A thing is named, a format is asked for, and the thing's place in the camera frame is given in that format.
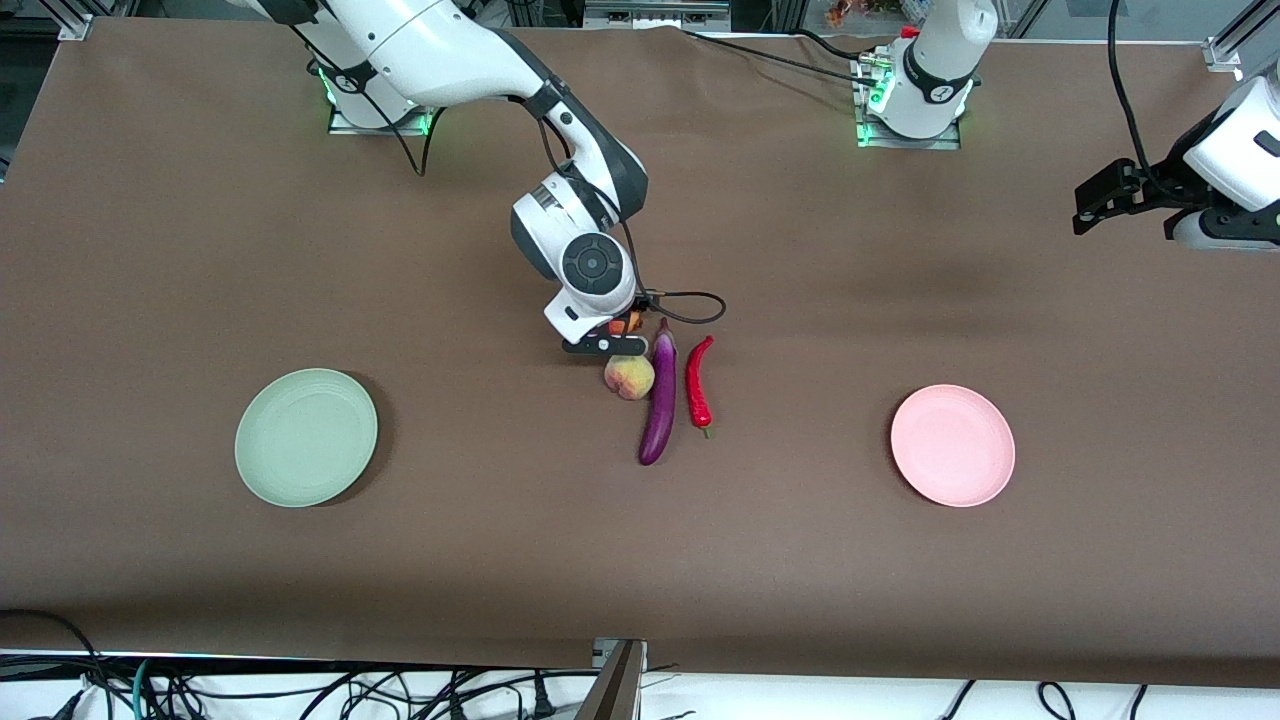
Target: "metal frame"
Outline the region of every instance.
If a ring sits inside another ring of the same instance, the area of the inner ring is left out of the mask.
[[[636,720],[640,716],[640,678],[649,643],[637,639],[598,638],[591,665],[604,669],[591,683],[573,720]]]
[[[93,18],[134,14],[140,0],[40,0],[49,17],[61,28],[58,40],[84,40],[93,28]]]
[[[773,0],[773,23],[768,29],[790,32],[804,20],[809,0]]]
[[[1254,0],[1217,35],[1201,44],[1211,73],[1235,73],[1240,78],[1240,47],[1280,15],[1280,0]]]
[[[1018,22],[1014,23],[1014,28],[1009,31],[1005,35],[1005,37],[1012,37],[1012,38],[1027,37],[1027,33],[1032,31],[1032,26],[1034,26],[1036,20],[1039,19],[1041,13],[1044,12],[1044,8],[1048,6],[1050,1],[1051,0],[1032,0],[1030,5],[1027,6],[1027,12],[1023,13],[1020,18],[1018,18]],[[1005,13],[1010,12],[1007,4],[1004,4],[1004,10]]]
[[[516,27],[541,26],[543,17],[538,9],[540,9],[540,5],[534,0],[516,0],[507,3],[507,10],[511,13],[511,24]]]
[[[731,32],[730,0],[586,0],[582,27],[643,29],[673,24],[698,32]]]

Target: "green plate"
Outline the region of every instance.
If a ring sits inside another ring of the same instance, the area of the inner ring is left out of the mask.
[[[378,413],[337,370],[289,373],[257,393],[236,430],[236,468],[253,495],[280,507],[333,500],[369,465]]]

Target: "cable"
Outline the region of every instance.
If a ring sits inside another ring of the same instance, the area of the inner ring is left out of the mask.
[[[1115,86],[1116,99],[1120,100],[1124,122],[1129,126],[1129,140],[1133,141],[1133,151],[1138,156],[1138,165],[1142,167],[1143,177],[1151,181],[1156,192],[1176,200],[1178,196],[1165,190],[1165,186],[1151,172],[1151,163],[1147,161],[1147,149],[1143,147],[1142,136],[1138,133],[1138,120],[1134,118],[1133,105],[1129,104],[1129,94],[1124,90],[1124,81],[1120,79],[1120,64],[1116,60],[1116,17],[1120,13],[1120,1],[1111,0],[1111,10],[1107,13],[1107,65],[1111,68],[1111,85]]]
[[[831,53],[832,55],[835,55],[837,58],[844,58],[845,60],[856,60],[859,58],[859,55],[861,55],[863,53],[869,53],[870,51],[870,50],[861,50],[859,53],[846,53],[846,51],[841,50],[840,47],[836,47],[835,45],[827,42],[826,37],[818,35],[817,32],[805,29],[803,27],[795,28],[794,31],[791,31],[791,35],[799,35],[800,37],[808,37],[809,40],[812,40],[812,41],[817,42],[818,45],[820,45],[822,49],[826,50],[827,53]]]
[[[338,712],[339,720],[348,720],[351,717],[352,711],[356,710],[356,706],[360,705],[361,702],[366,701],[366,700],[371,701],[371,702],[376,702],[379,705],[385,705],[385,706],[390,707],[392,711],[396,712],[396,720],[401,720],[399,707],[396,707],[396,703],[389,702],[387,700],[383,700],[380,697],[372,697],[374,692],[376,692],[379,687],[381,687],[383,684],[390,682],[393,678],[397,678],[397,676],[401,676],[401,673],[398,673],[398,671],[397,673],[389,673],[381,680],[378,680],[372,685],[367,685],[367,687],[364,685],[362,683],[357,683],[357,682],[347,683],[347,701],[343,702],[342,710]],[[364,692],[360,693],[358,696],[355,694],[355,693],[352,693],[351,692],[352,685],[362,688]]]
[[[311,702],[307,703],[307,707],[302,711],[302,715],[298,715],[298,720],[307,720],[307,717],[312,712],[315,712],[316,707],[320,707],[320,703],[324,702],[324,698],[329,697],[330,694],[333,694],[334,691],[346,685],[347,683],[353,680],[357,675],[361,675],[364,673],[365,671],[362,670],[352,670],[351,673],[347,673],[343,676],[338,678],[337,680],[325,685],[324,689],[316,693],[316,697],[311,698]]]
[[[58,712],[54,714],[51,720],[72,720],[76,716],[76,706],[79,705],[79,698],[84,697],[84,691],[78,691],[70,697]]]
[[[525,720],[525,693],[517,691],[516,688],[503,689],[516,693],[516,720]]]
[[[568,154],[568,143],[564,141],[564,137],[561,136],[559,129],[557,129],[556,126],[550,124],[550,122],[547,120],[547,118],[543,118],[543,119],[540,119],[538,122],[538,129],[539,129],[539,132],[541,132],[541,136],[543,136],[543,150],[547,151],[547,161],[552,164],[552,169],[559,172],[561,167],[556,161],[556,156],[552,154],[550,140],[547,138],[547,128],[548,127],[550,127],[552,132],[554,132],[556,136],[559,137],[561,145],[564,147],[566,154]],[[631,227],[622,218],[622,210],[618,209],[617,202],[614,202],[613,199],[608,196],[608,193],[605,193],[603,190],[600,190],[599,187],[596,187],[595,184],[593,184],[591,182],[589,182],[586,179],[575,178],[575,177],[567,176],[567,174],[564,176],[564,178],[570,183],[582,183],[586,187],[591,188],[591,191],[595,192],[595,195],[599,196],[600,200],[603,200],[605,204],[608,204],[609,210],[613,210],[614,217],[618,218],[618,224],[622,225],[622,234],[626,236],[626,238],[627,238],[627,255],[631,256],[631,270],[636,275],[636,286],[639,287],[640,295],[644,296],[645,301],[649,302],[650,307],[653,307],[657,313],[659,313],[662,315],[666,315],[667,318],[671,318],[672,320],[676,320],[676,322],[680,322],[680,323],[685,323],[685,324],[690,324],[690,325],[705,325],[708,323],[714,323],[716,320],[719,320],[722,316],[724,316],[724,313],[728,311],[728,304],[724,302],[723,297],[716,295],[714,292],[705,292],[705,291],[700,291],[700,290],[687,290],[687,291],[678,291],[678,292],[668,292],[668,291],[653,290],[653,288],[646,287],[644,284],[644,281],[640,279],[640,263],[636,259],[636,243],[635,243],[635,240],[631,237]],[[690,316],[680,315],[677,313],[667,310],[666,307],[662,306],[662,302],[658,300],[659,297],[705,297],[705,299],[708,299],[708,300],[718,304],[719,305],[719,310],[717,310],[716,313],[713,313],[710,315],[707,315],[704,318],[690,318]]]
[[[521,696],[521,705],[524,705],[524,696]],[[543,720],[544,717],[550,717],[556,715],[556,706],[552,705],[550,697],[547,694],[547,682],[543,680],[543,674],[540,670],[534,670],[534,716],[532,720]],[[524,720],[524,717],[516,717],[516,720]]]
[[[973,685],[977,683],[978,680],[965,680],[964,687],[960,688],[960,694],[951,701],[951,710],[947,710],[947,714],[938,720],[955,720],[956,712],[960,712],[960,705],[964,702],[964,697],[969,694],[969,691],[972,691]]]
[[[1138,706],[1142,705],[1144,697],[1147,697],[1147,685],[1138,685],[1138,694],[1133,696],[1133,702],[1129,705],[1129,720],[1138,720]]]
[[[282,697],[296,697],[300,694],[312,694],[323,691],[324,688],[306,688],[301,691],[283,691],[278,693],[211,693],[206,691],[197,691],[191,688],[191,694],[196,697],[207,697],[210,700],[278,700]]]
[[[744,47],[742,45],[735,45],[732,42],[726,42],[726,41],[719,40],[717,37],[708,37],[705,35],[699,35],[696,32],[687,31],[687,29],[682,29],[681,32],[684,32],[685,35],[687,35],[690,37],[696,37],[698,40],[701,40],[704,42],[710,42],[713,45],[722,45],[724,47],[731,47],[733,50],[739,50],[739,51],[746,53],[749,55],[756,55],[759,58],[773,60],[776,63],[782,63],[785,65],[791,65],[794,68],[801,68],[801,69],[805,69],[805,70],[809,70],[809,72],[814,72],[814,73],[818,73],[818,74],[822,74],[822,76],[828,76],[828,77],[838,78],[838,79],[842,79],[842,81],[847,81],[847,82],[851,82],[854,85],[865,85],[867,87],[873,87],[876,85],[876,81],[873,81],[872,78],[854,77],[854,76],[851,76],[849,73],[837,73],[836,70],[828,70],[826,68],[819,68],[817,65],[808,65],[805,63],[791,60],[790,58],[782,58],[781,55],[773,55],[773,54],[769,54],[769,53],[763,53],[763,51],[755,50],[753,47]]]
[[[321,60],[324,60],[326,65],[338,69],[338,65],[333,60],[330,60],[328,55],[325,55],[319,47],[312,45],[311,41],[307,40],[307,36],[302,35],[302,31],[300,31],[294,26],[289,26],[289,29],[293,31],[293,35],[298,36],[298,38],[302,40],[302,42],[306,45],[308,50],[311,50]],[[431,138],[435,137],[435,123],[440,119],[440,115],[443,115],[444,111],[448,110],[448,108],[436,108],[431,113],[430,115],[431,120],[430,123],[428,123],[426,127],[426,137],[422,140],[422,156],[420,160],[415,160],[413,151],[408,149],[408,141],[404,140],[404,136],[403,133],[401,133],[399,127],[397,127],[396,123],[392,122],[390,115],[388,115],[383,110],[381,105],[379,105],[367,92],[365,92],[365,90],[360,91],[360,96],[369,102],[369,105],[374,109],[374,111],[378,113],[378,117],[381,118],[384,123],[387,123],[388,128],[390,128],[392,133],[396,136],[396,140],[399,141],[401,149],[404,150],[404,156],[408,158],[408,164],[413,168],[413,174],[420,178],[426,177],[426,158],[431,152]]]
[[[428,701],[421,710],[411,715],[410,720],[425,719],[433,710],[435,710],[435,706],[438,706],[442,700],[448,697],[451,693],[454,693],[457,688],[461,687],[462,684],[468,683],[479,678],[480,675],[484,675],[486,671],[488,670],[471,670],[467,673],[462,673],[461,675],[451,676],[449,682],[440,689],[440,692],[436,693],[435,697],[433,697],[430,701]],[[445,707],[444,712],[448,712],[448,710],[449,708]]]
[[[187,708],[188,720],[205,720],[205,701],[200,700],[198,696],[191,693],[191,685],[187,684],[187,679],[174,678],[169,680],[170,691],[173,691],[175,685],[178,687],[178,693],[177,693],[178,700],[180,700],[183,707]],[[191,701],[187,700],[188,694],[191,694],[191,697],[195,698],[196,701],[195,707],[191,705]]]
[[[1062,698],[1062,703],[1066,705],[1066,715],[1061,715],[1048,703],[1048,698],[1044,697],[1046,688],[1053,688],[1057,691],[1059,697]],[[1075,720],[1075,708],[1071,707],[1071,698],[1066,697],[1066,691],[1062,689],[1062,685],[1057,683],[1041,683],[1036,685],[1036,696],[1039,697],[1041,707],[1044,708],[1044,712],[1048,712],[1057,720]]]
[[[408,683],[404,682],[404,674],[397,673],[396,679],[399,680],[401,689],[404,691],[404,711],[410,715],[413,714],[413,694],[408,692]]]
[[[133,674],[133,720],[142,720],[142,678],[151,665],[151,659],[143,660],[138,665],[138,671]]]
[[[9,161],[5,160],[5,167],[8,165]],[[27,610],[23,607],[9,607],[0,610],[0,618],[38,618],[41,620],[61,625],[68,632],[70,632],[70,634],[76,635],[77,642],[79,642],[81,646],[84,648],[84,652],[88,653],[88,659],[93,664],[93,670],[97,671],[99,679],[101,679],[104,684],[110,683],[110,678],[106,674],[106,670],[102,669],[101,659],[97,651],[93,650],[93,644],[88,642],[88,638],[84,635],[84,633],[82,633],[81,629],[77,628],[76,624],[72,623],[70,620],[63,618],[61,615],[56,615],[54,612],[47,612],[44,610]],[[115,719],[115,703],[111,702],[110,691],[108,691],[108,698],[106,698],[106,717],[108,720]]]
[[[590,678],[590,676],[599,675],[599,671],[595,671],[595,670],[552,670],[552,671],[540,673],[540,675],[544,679],[545,678]],[[460,693],[457,693],[457,700],[458,700],[460,703],[463,703],[463,702],[475,700],[475,698],[477,698],[477,697],[480,697],[483,694],[488,694],[488,693],[497,692],[497,691],[500,691],[500,689],[511,688],[512,685],[518,685],[521,683],[527,683],[527,682],[530,682],[532,679],[534,679],[534,675],[524,675],[521,678],[512,678],[509,680],[502,680],[502,682],[498,682],[498,683],[490,683],[488,685],[481,685],[479,688],[472,688],[472,689],[468,689],[468,691],[465,691],[465,692],[460,692]],[[445,688],[445,689],[440,691],[440,694],[438,694],[431,701],[430,705],[428,705],[426,707],[424,707],[422,711],[415,714],[411,720],[425,720],[428,717],[428,712],[430,712],[430,710],[433,710],[435,707],[435,705],[438,705],[440,702],[442,696],[444,696],[447,692],[451,692],[449,688]],[[449,714],[449,708],[444,707],[439,712],[436,712],[434,716],[430,716],[429,720],[440,720],[440,719],[443,719],[448,714]]]

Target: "metal bracket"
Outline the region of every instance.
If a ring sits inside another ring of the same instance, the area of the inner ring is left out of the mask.
[[[396,129],[401,137],[425,137],[431,135],[431,109],[413,108],[407,115],[396,123]],[[387,128],[365,128],[352,124],[337,108],[329,113],[329,135],[374,135],[396,137],[396,132]]]
[[[960,150],[960,120],[951,120],[947,129],[936,137],[916,140],[902,137],[891,131],[868,105],[879,100],[881,92],[893,82],[890,72],[888,46],[881,45],[870,53],[863,53],[856,60],[849,61],[854,77],[867,77],[877,82],[874,87],[854,85],[854,122],[858,128],[859,147],[900,147],[910,150]]]
[[[40,0],[40,4],[49,12],[49,17],[58,23],[58,40],[84,40],[93,27],[93,9],[78,8],[68,0]],[[106,8],[101,8],[102,14],[109,14]]]
[[[649,643],[644,641],[596,638],[591,666],[603,666],[603,670],[573,720],[636,720],[640,716],[640,678],[648,656]]]
[[[1235,79],[1243,79],[1240,47],[1257,37],[1261,31],[1280,15],[1280,0],[1254,0],[1240,10],[1226,27],[1201,44],[1204,51],[1204,64],[1212,73],[1233,73]]]

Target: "purple eggplant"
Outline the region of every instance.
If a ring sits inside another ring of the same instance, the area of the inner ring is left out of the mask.
[[[649,391],[649,421],[640,442],[640,464],[653,465],[662,457],[676,424],[676,338],[667,319],[658,325],[653,346],[653,389]]]

